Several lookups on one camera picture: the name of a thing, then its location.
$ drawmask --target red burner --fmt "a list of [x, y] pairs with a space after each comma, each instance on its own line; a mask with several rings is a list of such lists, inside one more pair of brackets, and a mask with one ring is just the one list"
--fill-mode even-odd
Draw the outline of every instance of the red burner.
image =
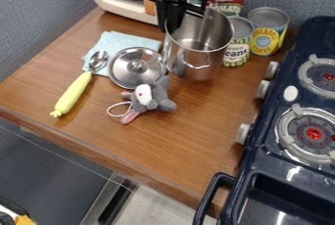
[[326, 80], [330, 80], [330, 81], [335, 81], [335, 74], [333, 73], [326, 73], [323, 76]]
[[310, 128], [307, 133], [311, 139], [318, 140], [322, 138], [322, 131], [319, 129]]

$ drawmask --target pot handle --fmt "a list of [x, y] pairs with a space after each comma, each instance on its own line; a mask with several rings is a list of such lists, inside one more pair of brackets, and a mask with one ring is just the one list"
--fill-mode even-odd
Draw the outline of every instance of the pot handle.
[[232, 177], [225, 173], [216, 173], [213, 176], [210, 186], [208, 187], [205, 195], [203, 196], [198, 206], [198, 209], [194, 215], [193, 225], [203, 225], [205, 215], [209, 210], [209, 207], [213, 201], [213, 198], [215, 197], [218, 188], [223, 186], [231, 188], [234, 185], [234, 183], [235, 183], [235, 177]]
[[187, 58], [186, 58], [187, 55], [185, 55], [185, 53], [187, 53], [187, 51], [181, 54], [181, 58], [180, 58], [180, 60], [181, 60], [185, 65], [187, 65], [187, 66], [190, 67], [190, 68], [194, 68], [194, 69], [209, 68], [209, 67], [212, 65], [212, 63], [211, 63], [211, 57], [210, 57], [209, 55], [207, 55], [207, 57], [206, 57], [206, 61], [207, 61], [208, 63], [207, 63], [206, 65], [202, 65], [202, 66], [193, 66], [193, 65], [191, 65], [191, 64], [188, 63]]

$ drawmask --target oven door handle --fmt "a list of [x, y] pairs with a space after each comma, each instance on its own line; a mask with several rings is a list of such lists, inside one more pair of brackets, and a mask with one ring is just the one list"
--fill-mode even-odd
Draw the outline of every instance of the oven door handle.
[[205, 195], [203, 196], [194, 215], [193, 225], [203, 225], [205, 216], [210, 208], [210, 205], [213, 201], [213, 198], [215, 197], [218, 188], [223, 186], [232, 188], [234, 183], [235, 178], [228, 174], [216, 173], [213, 176], [210, 186], [208, 187]]

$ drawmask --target stainless steel pot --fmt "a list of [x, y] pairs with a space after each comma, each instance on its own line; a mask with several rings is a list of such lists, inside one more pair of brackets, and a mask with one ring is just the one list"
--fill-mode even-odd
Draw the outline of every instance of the stainless steel pot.
[[208, 8], [203, 16], [186, 13], [178, 29], [166, 24], [163, 59], [167, 69], [190, 80], [211, 79], [233, 37], [228, 18]]

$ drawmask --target stove burner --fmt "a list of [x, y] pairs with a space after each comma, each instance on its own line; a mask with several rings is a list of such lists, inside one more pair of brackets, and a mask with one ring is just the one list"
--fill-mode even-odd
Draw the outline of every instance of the stove burner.
[[310, 55], [310, 60], [299, 68], [298, 77], [313, 93], [335, 99], [335, 60]]
[[326, 73], [324, 74], [324, 78], [329, 81], [335, 81], [335, 74], [333, 73]]
[[276, 126], [280, 144], [297, 158], [335, 164], [335, 116], [299, 104], [282, 115]]
[[319, 140], [322, 138], [322, 130], [310, 128], [307, 133], [311, 139]]

